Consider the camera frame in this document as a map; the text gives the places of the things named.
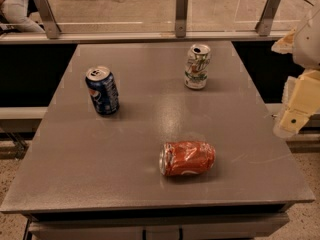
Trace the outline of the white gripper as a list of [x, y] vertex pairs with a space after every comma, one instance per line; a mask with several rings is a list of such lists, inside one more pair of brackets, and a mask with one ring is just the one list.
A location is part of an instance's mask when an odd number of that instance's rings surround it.
[[294, 29], [273, 44], [271, 50], [291, 54], [295, 64], [308, 69], [297, 78], [289, 76], [284, 85], [282, 106], [273, 133], [280, 138], [289, 138], [320, 109], [320, 5], [313, 6]]

